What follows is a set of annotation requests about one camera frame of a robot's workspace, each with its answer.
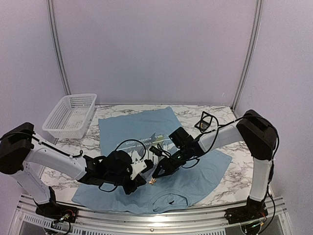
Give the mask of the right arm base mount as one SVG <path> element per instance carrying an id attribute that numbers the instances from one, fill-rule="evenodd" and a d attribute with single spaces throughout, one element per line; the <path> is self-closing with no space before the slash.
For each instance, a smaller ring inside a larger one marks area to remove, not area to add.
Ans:
<path id="1" fill-rule="evenodd" d="M 226 209 L 224 217 L 229 224 L 247 222 L 268 216 L 265 198 L 261 201 L 251 199 L 249 196 L 246 204 L 240 207 Z"/>

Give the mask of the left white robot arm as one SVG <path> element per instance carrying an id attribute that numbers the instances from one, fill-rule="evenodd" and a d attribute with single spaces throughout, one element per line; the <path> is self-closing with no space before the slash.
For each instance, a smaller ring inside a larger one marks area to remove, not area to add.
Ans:
<path id="1" fill-rule="evenodd" d="M 32 171 L 30 163 L 64 173 L 81 184 L 122 186 L 126 194 L 146 183 L 141 174 L 152 166 L 144 159 L 133 161 L 122 150 L 95 158 L 83 152 L 70 154 L 35 133 L 33 124 L 18 126 L 0 139 L 0 171 L 12 176 L 52 218 L 60 216 L 62 207 L 54 201 L 51 188 Z"/>

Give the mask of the white perforated plastic basket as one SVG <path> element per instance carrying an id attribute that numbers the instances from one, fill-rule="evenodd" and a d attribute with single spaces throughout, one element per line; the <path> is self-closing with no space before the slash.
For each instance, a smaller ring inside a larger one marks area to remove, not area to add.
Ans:
<path id="1" fill-rule="evenodd" d="M 92 119 L 97 94 L 64 96 L 45 120 L 42 130 L 56 139 L 81 139 Z"/>

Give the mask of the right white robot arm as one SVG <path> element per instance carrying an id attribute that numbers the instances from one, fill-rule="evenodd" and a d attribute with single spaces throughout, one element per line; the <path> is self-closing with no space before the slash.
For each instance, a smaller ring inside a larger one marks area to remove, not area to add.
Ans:
<path id="1" fill-rule="evenodd" d="M 244 141 L 253 158 L 253 175 L 248 196 L 251 202 L 243 207 L 242 215 L 246 219 L 253 219 L 261 212 L 260 202 L 268 193 L 274 172 L 274 156 L 280 143 L 277 129 L 266 118 L 254 110 L 248 110 L 242 117 L 196 138 L 182 127 L 171 133 L 169 138 L 178 150 L 157 164 L 153 178 L 172 175 L 188 161 L 198 159 L 214 149 Z"/>

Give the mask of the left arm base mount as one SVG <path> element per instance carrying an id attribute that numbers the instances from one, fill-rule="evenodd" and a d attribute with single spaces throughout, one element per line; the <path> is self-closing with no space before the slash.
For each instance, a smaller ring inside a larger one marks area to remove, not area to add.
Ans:
<path id="1" fill-rule="evenodd" d="M 63 216 L 68 214 L 69 218 L 67 218 L 66 221 L 74 223 L 76 221 L 78 209 L 73 206 L 58 204 L 56 202 L 54 190 L 52 189 L 52 187 L 48 187 L 48 189 L 50 198 L 47 203 L 38 204 L 36 201 L 34 201 L 37 206 L 36 214 L 52 218 L 57 221 L 59 221 Z"/>

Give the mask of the light blue printed t-shirt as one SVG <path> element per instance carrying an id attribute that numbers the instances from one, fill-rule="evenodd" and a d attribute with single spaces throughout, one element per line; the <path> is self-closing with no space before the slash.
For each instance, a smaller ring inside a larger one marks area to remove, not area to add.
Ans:
<path id="1" fill-rule="evenodd" d="M 138 160 L 144 150 L 161 145 L 170 153 L 176 147 L 169 135 L 181 127 L 172 108 L 144 111 L 137 114 L 109 117 L 98 121 L 101 153 L 107 156 L 115 148 Z M 222 180 L 231 156 L 218 150 L 204 155 L 197 165 L 180 169 L 171 176 L 158 178 L 131 194 L 122 187 L 114 188 L 82 184 L 72 201 L 95 211 L 162 213 L 185 209 L 207 197 Z"/>

